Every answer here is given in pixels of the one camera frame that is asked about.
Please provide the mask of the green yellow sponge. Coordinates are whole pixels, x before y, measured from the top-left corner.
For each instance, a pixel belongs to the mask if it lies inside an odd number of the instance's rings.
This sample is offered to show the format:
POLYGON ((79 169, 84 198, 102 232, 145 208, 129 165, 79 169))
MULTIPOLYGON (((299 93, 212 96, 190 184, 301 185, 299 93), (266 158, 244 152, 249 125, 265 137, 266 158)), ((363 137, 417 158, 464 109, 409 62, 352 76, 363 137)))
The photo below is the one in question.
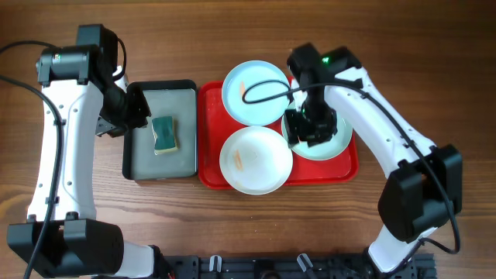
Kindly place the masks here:
POLYGON ((178 149, 175 134, 175 119, 172 116, 162 116, 152 119, 154 136, 154 153, 161 155, 178 149))

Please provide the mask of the white plate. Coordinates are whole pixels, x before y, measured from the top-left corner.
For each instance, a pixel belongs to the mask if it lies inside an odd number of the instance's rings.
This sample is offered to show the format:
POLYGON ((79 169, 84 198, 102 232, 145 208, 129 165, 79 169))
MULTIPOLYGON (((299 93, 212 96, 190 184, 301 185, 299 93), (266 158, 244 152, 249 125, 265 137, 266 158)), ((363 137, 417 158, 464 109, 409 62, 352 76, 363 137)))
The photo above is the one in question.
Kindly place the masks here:
POLYGON ((289 178, 293 155, 284 137, 262 126, 234 132, 219 155, 222 176, 230 186, 247 195, 266 195, 289 178))

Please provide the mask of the light blue plate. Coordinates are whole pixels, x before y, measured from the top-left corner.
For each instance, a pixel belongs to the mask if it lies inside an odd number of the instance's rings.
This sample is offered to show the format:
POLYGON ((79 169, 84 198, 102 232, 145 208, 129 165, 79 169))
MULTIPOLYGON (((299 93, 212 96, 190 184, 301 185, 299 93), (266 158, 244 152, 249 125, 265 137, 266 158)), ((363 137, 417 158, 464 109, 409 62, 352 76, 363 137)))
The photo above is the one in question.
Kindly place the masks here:
POLYGON ((290 89, 284 72, 262 60, 234 67, 222 83, 222 103, 228 114, 246 126, 266 126, 278 120, 288 107, 287 96, 274 96, 290 89))

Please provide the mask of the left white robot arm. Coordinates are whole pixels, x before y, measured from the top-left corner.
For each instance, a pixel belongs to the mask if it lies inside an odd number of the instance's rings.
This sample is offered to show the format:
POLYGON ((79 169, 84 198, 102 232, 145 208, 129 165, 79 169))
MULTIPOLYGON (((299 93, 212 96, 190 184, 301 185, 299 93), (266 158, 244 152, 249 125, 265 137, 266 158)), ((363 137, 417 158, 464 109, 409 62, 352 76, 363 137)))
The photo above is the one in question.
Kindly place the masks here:
POLYGON ((150 115, 144 94, 126 88, 123 42, 101 24, 82 25, 73 46, 46 44, 36 71, 45 110, 40 170, 26 221, 7 232, 26 275, 174 277, 158 247, 125 241, 118 226, 96 218, 96 136, 122 136, 150 115))

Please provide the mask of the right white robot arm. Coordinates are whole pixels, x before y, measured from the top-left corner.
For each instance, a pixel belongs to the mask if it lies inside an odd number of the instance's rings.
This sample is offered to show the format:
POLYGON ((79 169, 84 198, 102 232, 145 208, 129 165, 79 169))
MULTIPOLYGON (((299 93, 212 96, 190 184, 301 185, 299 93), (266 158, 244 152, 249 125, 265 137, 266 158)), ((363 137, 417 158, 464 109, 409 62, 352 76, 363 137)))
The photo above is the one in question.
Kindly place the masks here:
POLYGON ((338 119, 353 127, 387 178, 377 205, 384 223, 367 248, 368 277, 388 278, 406 268, 430 234, 449 222, 460 251, 455 215, 462 209, 463 159, 452 145, 438 147, 398 114, 365 67, 346 47, 320 54, 311 44, 294 48, 287 60, 304 98, 284 114, 290 146, 317 147, 338 132, 338 119))

